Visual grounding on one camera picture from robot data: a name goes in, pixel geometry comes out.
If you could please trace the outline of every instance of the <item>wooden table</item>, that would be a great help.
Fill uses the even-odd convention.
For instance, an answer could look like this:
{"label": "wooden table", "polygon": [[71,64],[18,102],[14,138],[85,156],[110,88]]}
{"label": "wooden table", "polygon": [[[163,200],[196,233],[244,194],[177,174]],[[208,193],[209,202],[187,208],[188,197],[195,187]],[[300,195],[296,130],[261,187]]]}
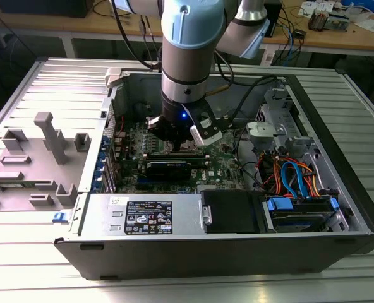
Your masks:
{"label": "wooden table", "polygon": [[[303,52],[321,52],[331,54],[350,54],[359,56],[374,56],[374,33],[350,24],[347,32],[322,31],[314,32],[308,30],[308,19],[298,18],[298,8],[301,0],[284,0],[284,6],[288,18],[296,25],[296,28],[307,32]],[[109,14],[108,3],[102,3],[96,9],[103,14]],[[122,40],[113,18],[99,16],[93,11],[86,18],[68,18],[61,16],[38,16],[38,15],[13,15],[3,14],[0,17],[18,35],[52,36],[62,39],[66,55],[76,57],[72,39],[103,39]],[[129,15],[123,26],[130,40],[142,41],[139,31],[139,16]],[[160,20],[150,18],[153,34],[158,42],[161,41],[162,31]],[[282,49],[287,43],[287,38],[281,27],[277,27],[274,36],[264,38],[261,48],[265,49],[262,64],[270,64],[270,58],[275,51]],[[9,30],[0,23],[0,34],[9,33]]]}

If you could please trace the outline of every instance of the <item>electronic equipment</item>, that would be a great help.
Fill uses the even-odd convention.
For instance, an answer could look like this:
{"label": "electronic equipment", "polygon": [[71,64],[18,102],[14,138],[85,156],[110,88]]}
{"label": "electronic equipment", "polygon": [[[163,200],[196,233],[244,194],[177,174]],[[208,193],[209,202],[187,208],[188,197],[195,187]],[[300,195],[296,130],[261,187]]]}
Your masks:
{"label": "electronic equipment", "polygon": [[321,32],[325,27],[328,17],[329,13],[327,11],[319,11],[315,9],[308,21],[308,28],[310,30]]}
{"label": "electronic equipment", "polygon": [[[261,1],[112,5],[114,13],[117,6],[162,16],[162,68],[37,62],[40,73],[60,72],[46,80],[33,74],[34,86],[50,87],[31,87],[4,109],[16,115],[14,106],[35,106],[24,121],[0,121],[0,210],[73,207],[54,245],[89,280],[318,272],[374,249],[374,202],[353,169],[359,157],[334,135],[356,126],[326,118],[331,107],[343,117],[353,107],[372,115],[347,78],[238,66],[250,90],[220,86],[224,79],[210,74],[214,50],[254,56],[269,24]],[[226,26],[228,16],[235,18]],[[85,73],[94,78],[85,81]],[[313,84],[321,81],[345,88]],[[54,94],[63,83],[74,88]],[[219,94],[229,88],[234,93]],[[45,99],[42,110],[21,101],[34,97]],[[64,129],[55,129],[54,114],[67,108],[87,112],[57,119]]]}
{"label": "electronic equipment", "polygon": [[0,0],[3,13],[56,15],[84,18],[94,0]]}
{"label": "electronic equipment", "polygon": [[[80,63],[76,71],[73,66]],[[25,94],[7,105],[13,117],[0,119],[0,145],[6,147],[0,154],[0,211],[72,208],[68,231],[60,230],[54,245],[83,277],[316,272],[354,252],[374,249],[374,202],[365,189],[369,181],[353,170],[358,168],[354,161],[362,160],[359,153],[354,160],[353,152],[341,150],[336,143],[341,137],[331,133],[340,134],[343,127],[345,139],[352,140],[348,132],[355,126],[345,121],[337,126],[327,107],[348,102],[339,101],[334,88],[317,84],[340,81],[351,105],[360,114],[372,113],[335,71],[273,71],[278,80],[253,90],[221,140],[201,147],[186,141],[174,151],[173,142],[154,136],[141,119],[148,106],[146,116],[161,110],[160,73],[137,62],[110,61],[124,74],[114,79],[108,68],[111,77],[78,84],[65,80],[66,71],[76,78],[95,74],[107,63],[87,64],[84,59],[37,62],[33,83],[26,82],[20,88]],[[40,83],[47,66],[58,72],[48,80],[58,86]],[[261,67],[235,68],[244,75],[241,81],[270,73]],[[105,93],[104,78],[117,83]],[[214,87],[219,81],[216,74],[208,78]],[[59,83],[73,85],[65,102],[59,101]],[[208,98],[218,119],[247,90],[234,89]],[[38,104],[23,109],[22,99],[29,97],[41,98],[45,112]],[[94,101],[72,101],[85,98]],[[321,107],[321,98],[331,101]],[[94,110],[73,109],[91,103]],[[73,118],[67,117],[70,112]],[[335,109],[343,113],[348,109]],[[351,151],[362,150],[360,145],[352,143]],[[374,161],[369,153],[366,157]],[[304,249],[306,258],[297,258]]]}
{"label": "electronic equipment", "polygon": [[333,11],[329,13],[326,24],[323,29],[325,30],[347,30],[350,20],[344,16],[344,13]]}
{"label": "electronic equipment", "polygon": [[281,0],[265,0],[264,7],[267,10],[267,19],[270,20],[270,25],[264,37],[273,37],[278,17],[280,16],[282,2]]}

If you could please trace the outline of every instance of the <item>power supply label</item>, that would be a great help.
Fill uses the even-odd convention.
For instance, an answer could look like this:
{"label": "power supply label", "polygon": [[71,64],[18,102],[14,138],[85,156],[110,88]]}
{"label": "power supply label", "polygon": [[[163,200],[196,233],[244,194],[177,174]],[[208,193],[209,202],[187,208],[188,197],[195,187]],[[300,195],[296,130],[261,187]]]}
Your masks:
{"label": "power supply label", "polygon": [[172,234],[172,201],[129,201],[124,232],[127,235]]}

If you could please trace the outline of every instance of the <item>slotted metal surface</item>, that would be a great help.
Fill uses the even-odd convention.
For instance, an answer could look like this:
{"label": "slotted metal surface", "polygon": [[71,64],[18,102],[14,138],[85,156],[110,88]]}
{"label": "slotted metal surface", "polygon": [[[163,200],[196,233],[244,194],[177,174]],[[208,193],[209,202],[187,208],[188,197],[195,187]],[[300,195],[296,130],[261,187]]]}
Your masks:
{"label": "slotted metal surface", "polygon": [[[59,93],[87,94],[81,89],[85,87],[91,95],[104,94],[104,69],[120,66],[120,63],[60,59],[50,60],[46,66],[50,67],[41,71],[42,80],[35,77],[31,87],[23,92],[23,96],[27,92],[45,92],[38,86],[48,92],[53,90],[52,86],[58,86]],[[328,69],[241,68],[242,73],[245,71],[265,74],[281,72],[298,76],[374,201],[374,110],[352,84],[348,83],[345,77]],[[45,80],[48,78],[47,74],[50,76],[53,73],[55,78]],[[71,79],[63,81],[58,74],[70,75]],[[92,103],[95,102],[80,101],[79,105]],[[11,117],[31,118],[38,108],[28,108],[28,112],[22,112],[23,109],[12,109],[12,116],[6,122],[11,120]],[[65,126],[65,119],[70,115],[68,111],[72,109],[59,107],[55,110],[52,111],[55,122],[63,123]],[[97,109],[73,110],[85,115],[79,114],[77,118],[91,120],[98,112]],[[71,130],[66,129],[68,136]],[[51,244],[51,239],[62,235],[63,230],[68,228],[67,225],[53,225],[53,214],[48,211],[0,213],[0,302],[56,302],[79,298],[93,302],[374,301],[374,251],[367,255],[344,258],[322,273],[307,275],[88,281],[80,277]],[[203,253],[203,258],[210,256]]]}

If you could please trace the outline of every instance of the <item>yellow cable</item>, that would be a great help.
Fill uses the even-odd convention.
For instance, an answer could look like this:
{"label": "yellow cable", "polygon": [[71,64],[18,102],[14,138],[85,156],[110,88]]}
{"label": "yellow cable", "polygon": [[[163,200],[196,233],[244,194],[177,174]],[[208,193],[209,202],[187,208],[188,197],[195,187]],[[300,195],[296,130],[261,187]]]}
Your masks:
{"label": "yellow cable", "polygon": [[209,96],[216,95],[217,93],[220,93],[220,92],[223,92],[224,90],[227,90],[229,87],[230,87],[230,85],[228,85],[228,84],[222,85],[222,86],[216,88],[215,90],[211,90],[210,92],[205,93],[205,96],[209,97]]}
{"label": "yellow cable", "polygon": [[318,192],[318,188],[316,187],[316,178],[315,178],[315,175],[313,175],[313,187],[315,188],[316,195],[318,197],[320,197],[319,192]]}

